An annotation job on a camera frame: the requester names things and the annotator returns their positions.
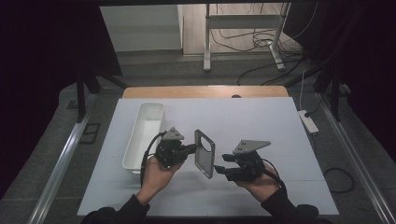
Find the wooden floor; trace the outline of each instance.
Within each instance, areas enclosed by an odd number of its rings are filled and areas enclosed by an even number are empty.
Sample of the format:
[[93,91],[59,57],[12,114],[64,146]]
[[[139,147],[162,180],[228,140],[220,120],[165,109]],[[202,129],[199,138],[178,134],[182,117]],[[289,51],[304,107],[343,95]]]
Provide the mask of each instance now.
[[[210,15],[269,15],[280,13],[282,3],[256,3],[256,4],[211,4]],[[183,52],[184,55],[195,55],[204,53],[205,43],[205,14],[206,6],[184,5],[182,7],[184,16],[183,28]],[[243,35],[233,38],[226,38],[233,35],[248,34],[254,32],[253,29],[214,29],[210,34],[210,48],[212,53],[237,53],[237,52],[260,52],[269,51],[266,43],[262,41],[261,47],[254,48],[253,34]],[[275,31],[262,32],[256,35],[259,39],[272,39]],[[282,33],[280,41],[288,50],[298,50],[300,46]]]

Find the person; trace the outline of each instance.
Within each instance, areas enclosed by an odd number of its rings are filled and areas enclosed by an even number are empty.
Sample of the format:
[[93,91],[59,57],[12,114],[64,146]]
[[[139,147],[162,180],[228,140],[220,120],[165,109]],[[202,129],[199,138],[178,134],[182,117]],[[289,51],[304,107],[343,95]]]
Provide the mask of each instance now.
[[[182,163],[170,168],[165,168],[155,158],[148,159],[142,188],[136,195],[119,210],[112,207],[103,207],[90,212],[84,217],[81,224],[137,224],[141,223],[149,210],[149,202],[164,189],[171,181],[175,172]],[[266,168],[275,174],[270,166]],[[287,224],[319,224],[331,223],[318,218],[318,209],[309,204],[294,206],[279,185],[268,175],[262,175],[253,182],[235,182],[241,188],[246,189],[261,203],[262,208],[267,210],[276,223]]]

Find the white power strip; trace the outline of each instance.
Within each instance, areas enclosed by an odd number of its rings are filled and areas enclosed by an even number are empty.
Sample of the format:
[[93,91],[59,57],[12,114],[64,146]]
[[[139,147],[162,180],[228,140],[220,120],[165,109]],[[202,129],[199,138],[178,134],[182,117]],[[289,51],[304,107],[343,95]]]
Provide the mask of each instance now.
[[311,117],[306,118],[305,117],[305,110],[300,110],[298,114],[300,115],[301,120],[303,121],[303,124],[305,128],[309,131],[309,133],[317,133],[319,131],[317,125],[315,125],[314,121],[311,119]]

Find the white plastic container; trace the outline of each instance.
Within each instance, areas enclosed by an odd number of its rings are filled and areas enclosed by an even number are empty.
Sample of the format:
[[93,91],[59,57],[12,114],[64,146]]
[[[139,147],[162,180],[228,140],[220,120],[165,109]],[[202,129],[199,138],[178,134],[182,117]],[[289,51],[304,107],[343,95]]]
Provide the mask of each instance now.
[[[131,138],[126,148],[122,166],[132,175],[140,174],[140,166],[145,151],[148,149],[150,142],[165,128],[164,105],[161,103],[143,103],[139,107]],[[161,141],[158,138],[152,145],[150,153],[154,153],[157,145]]]

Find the white desk leg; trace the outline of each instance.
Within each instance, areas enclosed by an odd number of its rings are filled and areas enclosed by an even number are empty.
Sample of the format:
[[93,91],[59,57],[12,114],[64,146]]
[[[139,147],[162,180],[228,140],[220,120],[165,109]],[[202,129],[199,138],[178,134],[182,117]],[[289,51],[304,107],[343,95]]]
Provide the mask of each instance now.
[[205,16],[205,49],[204,49],[204,71],[210,71],[210,41],[209,41],[209,4],[206,4],[206,16]]
[[280,12],[279,24],[276,28],[274,40],[270,44],[270,47],[269,47],[269,49],[271,50],[271,54],[273,55],[274,61],[276,63],[276,67],[277,67],[278,71],[285,70],[285,64],[282,63],[282,59],[280,59],[280,56],[279,56],[279,49],[277,47],[277,43],[279,41],[280,34],[283,30],[283,25],[285,24],[285,19],[286,19],[286,14],[288,13],[289,4],[290,3],[285,3],[285,6],[283,6],[282,11]]

